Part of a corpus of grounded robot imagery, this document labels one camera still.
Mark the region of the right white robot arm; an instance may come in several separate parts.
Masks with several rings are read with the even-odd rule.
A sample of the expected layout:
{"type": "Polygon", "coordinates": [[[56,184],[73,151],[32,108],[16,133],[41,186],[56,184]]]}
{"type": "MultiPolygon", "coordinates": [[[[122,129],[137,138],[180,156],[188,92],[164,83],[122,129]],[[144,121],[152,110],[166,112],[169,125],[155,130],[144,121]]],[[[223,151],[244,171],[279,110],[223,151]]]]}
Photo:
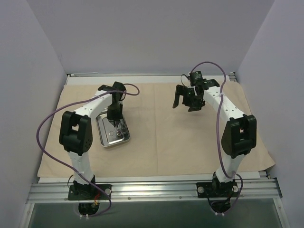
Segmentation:
{"type": "Polygon", "coordinates": [[[215,79],[203,78],[200,71],[189,73],[189,86],[176,86],[173,108],[182,104],[189,112],[200,111],[209,104],[217,112],[216,141],[220,167],[213,175],[212,193],[222,196],[228,191],[228,184],[235,180],[238,168],[257,143],[257,120],[246,115],[224,95],[223,85],[215,79]]]}

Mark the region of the steel instrument tray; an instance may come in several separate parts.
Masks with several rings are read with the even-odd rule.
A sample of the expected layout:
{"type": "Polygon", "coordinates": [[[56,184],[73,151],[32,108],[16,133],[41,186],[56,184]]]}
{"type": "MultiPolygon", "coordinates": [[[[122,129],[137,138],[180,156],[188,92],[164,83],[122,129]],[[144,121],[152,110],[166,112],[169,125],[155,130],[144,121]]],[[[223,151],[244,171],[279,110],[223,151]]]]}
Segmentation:
{"type": "Polygon", "coordinates": [[[100,141],[101,141],[101,145],[103,147],[113,147],[113,146],[117,146],[119,144],[125,143],[128,140],[130,140],[130,132],[127,126],[127,123],[125,121],[125,118],[123,116],[121,122],[125,123],[126,128],[127,128],[127,132],[123,135],[123,137],[110,137],[108,135],[108,129],[110,126],[112,126],[109,121],[107,120],[107,109],[105,109],[103,112],[101,112],[97,118],[96,118],[96,122],[97,122],[97,127],[98,127],[98,132],[99,132],[99,137],[100,137],[100,141]]]}

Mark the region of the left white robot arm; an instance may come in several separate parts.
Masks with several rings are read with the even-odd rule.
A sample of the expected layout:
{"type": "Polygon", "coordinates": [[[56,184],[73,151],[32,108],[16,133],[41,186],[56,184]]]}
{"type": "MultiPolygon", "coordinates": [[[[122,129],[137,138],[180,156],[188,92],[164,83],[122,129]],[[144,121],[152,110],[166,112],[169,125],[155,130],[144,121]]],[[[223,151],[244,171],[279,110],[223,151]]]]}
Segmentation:
{"type": "Polygon", "coordinates": [[[95,176],[91,169],[88,151],[93,144],[92,121],[101,112],[107,111],[106,121],[113,128],[111,137],[123,137],[126,128],[123,125],[122,97],[126,92],[123,83],[114,82],[112,86],[100,86],[94,96],[73,112],[62,115],[59,143],[68,152],[72,167],[76,169],[74,185],[84,199],[91,199],[96,193],[95,176]]]}

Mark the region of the steel surgical scissors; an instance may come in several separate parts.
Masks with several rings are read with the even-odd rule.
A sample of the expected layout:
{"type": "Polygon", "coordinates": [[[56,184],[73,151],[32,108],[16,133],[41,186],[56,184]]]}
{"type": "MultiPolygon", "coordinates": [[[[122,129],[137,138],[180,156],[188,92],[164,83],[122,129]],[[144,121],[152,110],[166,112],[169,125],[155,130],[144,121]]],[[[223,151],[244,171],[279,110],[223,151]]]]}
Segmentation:
{"type": "Polygon", "coordinates": [[[109,135],[110,137],[119,136],[119,133],[118,133],[118,131],[117,131],[117,128],[110,126],[109,129],[108,129],[108,135],[109,135]]]}

